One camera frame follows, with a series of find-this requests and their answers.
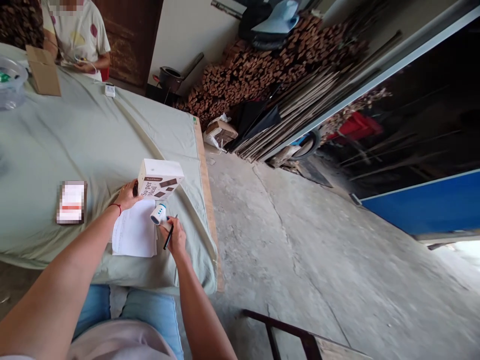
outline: table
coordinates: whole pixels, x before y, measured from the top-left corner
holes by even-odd
[[[5,44],[0,54],[25,58],[24,51]],[[174,160],[185,180],[167,207],[184,224],[187,251],[205,291],[211,294],[218,284],[222,290],[199,121],[123,89],[112,100],[102,84],[78,73],[58,69],[58,75],[62,97],[38,95],[27,84],[25,104],[0,113],[0,199],[7,204],[0,209],[0,260],[43,269],[111,204],[122,184],[137,177],[143,158]],[[63,180],[88,182],[84,225],[55,224]],[[162,250],[145,259],[112,256],[107,248],[93,281],[178,293],[175,262]]]

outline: forearm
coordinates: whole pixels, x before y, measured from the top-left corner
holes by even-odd
[[[46,267],[0,322],[0,356],[65,357],[119,209],[110,206]]]
[[[236,359],[234,349],[205,294],[190,258],[175,259],[180,284],[180,306],[186,336],[194,359]]]
[[[98,60],[93,63],[97,70],[108,69],[110,67],[110,53],[107,52],[98,57]]]
[[[43,34],[44,34],[43,49],[47,50],[53,57],[53,60],[55,60],[59,52],[57,37],[55,36],[54,33],[51,33],[46,29],[43,29]]]

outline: wall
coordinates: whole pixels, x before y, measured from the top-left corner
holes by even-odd
[[[470,7],[470,0],[410,0],[392,3],[382,18],[370,29],[369,53],[372,54],[401,30],[400,42],[386,55],[375,61],[352,82],[365,79],[376,69],[385,70],[391,62],[405,56],[420,45],[428,34],[433,36],[439,28],[446,28],[463,8]]]
[[[323,15],[324,28],[343,22],[350,13],[366,0],[323,0],[317,10]]]
[[[148,83],[156,85],[152,74],[168,66],[180,72],[200,53],[205,58],[183,82],[180,94],[202,76],[209,62],[220,60],[226,44],[235,38],[239,21],[210,5],[211,0],[164,0],[158,34],[150,65]]]

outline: stacked firewood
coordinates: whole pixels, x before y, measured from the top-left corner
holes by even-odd
[[[367,49],[365,43],[345,41],[346,24],[320,29],[322,20],[309,13],[290,33],[283,49],[258,51],[237,39],[227,46],[219,64],[208,65],[201,83],[175,107],[208,122],[247,100],[265,99],[272,85],[282,84],[277,95],[318,69],[338,72],[356,63]]]

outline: tire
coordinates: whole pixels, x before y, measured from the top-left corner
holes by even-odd
[[[292,156],[290,158],[290,160],[292,161],[295,161],[295,160],[301,160],[301,159],[306,159],[308,158],[310,155],[312,155],[315,150],[317,150],[317,148],[319,147],[320,145],[320,141],[322,140],[322,136],[320,135],[320,131],[318,130],[311,130],[309,133],[308,133],[308,136],[305,138],[304,142],[305,141],[308,141],[309,139],[311,139],[313,137],[313,145],[311,146],[310,150],[308,150],[306,153],[304,153],[303,155],[300,155],[300,156]]]

